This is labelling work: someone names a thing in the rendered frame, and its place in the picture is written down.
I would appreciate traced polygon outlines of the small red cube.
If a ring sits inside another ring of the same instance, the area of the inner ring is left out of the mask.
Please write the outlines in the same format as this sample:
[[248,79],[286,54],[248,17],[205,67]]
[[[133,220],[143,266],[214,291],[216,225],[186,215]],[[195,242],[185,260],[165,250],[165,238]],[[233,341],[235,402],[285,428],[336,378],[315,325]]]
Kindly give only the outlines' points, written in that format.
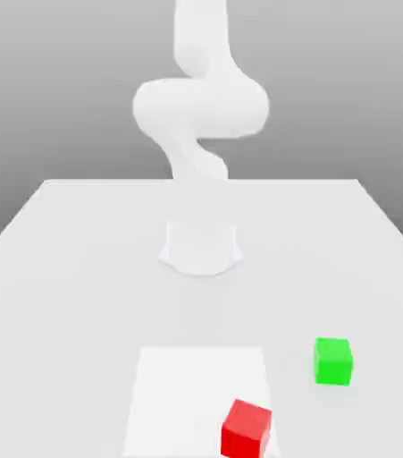
[[263,458],[269,442],[272,412],[235,399],[221,429],[221,455],[227,458]]

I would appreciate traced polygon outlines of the small green cube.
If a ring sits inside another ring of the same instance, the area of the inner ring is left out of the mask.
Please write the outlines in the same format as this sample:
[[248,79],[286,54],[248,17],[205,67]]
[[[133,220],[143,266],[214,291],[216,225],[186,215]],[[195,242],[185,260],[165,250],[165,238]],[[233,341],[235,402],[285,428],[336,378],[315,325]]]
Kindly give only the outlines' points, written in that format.
[[348,339],[317,337],[313,366],[317,384],[349,386],[353,355]]

